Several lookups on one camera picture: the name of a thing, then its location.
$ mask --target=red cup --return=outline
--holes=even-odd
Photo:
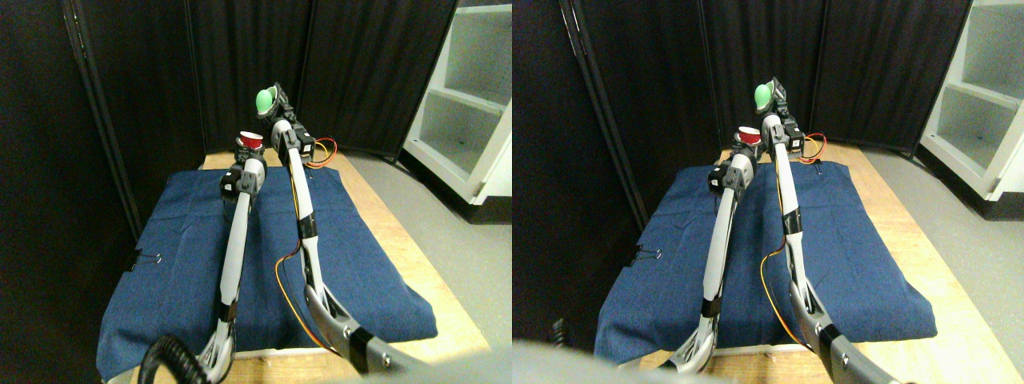
[[[761,142],[761,131],[751,127],[739,127],[739,139],[748,144],[755,145]]]
[[[252,132],[242,131],[239,136],[239,140],[242,140],[242,144],[253,150],[259,150],[263,147],[263,136]]]

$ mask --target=black curtain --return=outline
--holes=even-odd
[[[829,139],[912,152],[970,6],[970,0],[830,1],[814,129]]]
[[[95,382],[134,240],[60,3],[0,2],[0,381]]]
[[[713,164],[711,73],[697,1],[585,1],[577,17],[649,217],[683,167]]]
[[[105,114],[144,223],[174,172],[203,164],[203,122],[183,2],[97,1],[79,20]]]
[[[456,1],[315,5],[298,115],[341,147],[395,157],[420,106]]]
[[[564,318],[593,350],[597,315],[640,236],[555,1],[516,4],[512,337]]]
[[[798,124],[805,131],[813,128],[811,100],[825,2],[703,1],[723,147],[732,144],[739,126],[761,128],[754,89],[773,76],[785,87]]]
[[[233,148],[239,131],[264,130],[256,120],[256,93],[260,89],[279,82],[292,105],[301,101],[297,96],[313,1],[187,3],[206,152],[228,151]],[[187,57],[187,52],[182,49],[178,54]],[[300,114],[299,118],[306,123],[305,116]],[[309,128],[315,135],[326,133],[316,126]]]

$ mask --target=gray floor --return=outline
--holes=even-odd
[[[512,225],[469,224],[403,170],[365,154],[345,157],[427,255],[490,347],[511,345]]]
[[[1024,222],[985,221],[920,163],[888,151],[862,151],[1024,374]]]

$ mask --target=denim fabric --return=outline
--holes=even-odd
[[[307,170],[316,212],[321,270],[338,301],[389,342],[437,336],[430,304],[410,289],[359,217],[332,169]],[[137,249],[163,255],[121,276],[100,328],[96,368],[103,380],[137,366],[164,334],[199,353],[216,325],[215,299],[234,206],[218,189],[222,170],[179,172],[146,222]],[[295,249],[298,230],[285,168],[269,168],[249,218],[239,293],[237,351],[313,347],[274,279],[273,265]],[[315,330],[303,300],[301,261],[282,263],[296,310]]]
[[[718,347],[793,343],[764,288],[761,259],[782,243],[775,170],[758,166],[736,209],[726,261]],[[659,259],[623,268],[601,308],[595,353],[616,364],[676,350],[696,329],[718,201],[713,166],[679,172],[638,244]],[[903,278],[867,217],[846,166],[793,164],[804,229],[807,276],[836,326],[854,342],[936,335],[932,305]],[[765,281],[786,324],[799,332],[788,299],[784,253],[765,262]]]

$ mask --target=wooden table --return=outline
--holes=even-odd
[[[854,145],[829,143],[822,160],[850,168],[850,177],[867,216],[907,282],[932,302],[939,331],[931,339],[858,343],[857,348],[903,382],[1022,382],[952,271],[860,150]],[[640,368],[657,367],[670,354],[669,351],[651,353],[641,360]],[[715,356],[708,372],[744,383],[830,382],[821,360],[806,350]]]
[[[273,150],[267,150],[264,157],[267,166],[281,166]],[[317,154],[316,158],[321,159],[322,155]],[[203,169],[226,169],[233,163],[234,158],[230,153],[209,155]],[[437,337],[392,345],[428,362],[489,350],[480,330],[437,274],[430,260],[348,159],[339,153],[328,167],[341,175],[341,182],[352,198],[359,215],[401,273],[406,284],[433,306],[434,316],[437,318]],[[131,383],[136,382],[137,372],[136,368],[132,373]],[[302,383],[357,375],[350,364],[319,348],[264,350],[238,353],[224,383]],[[161,368],[157,382],[173,383],[174,380]]]

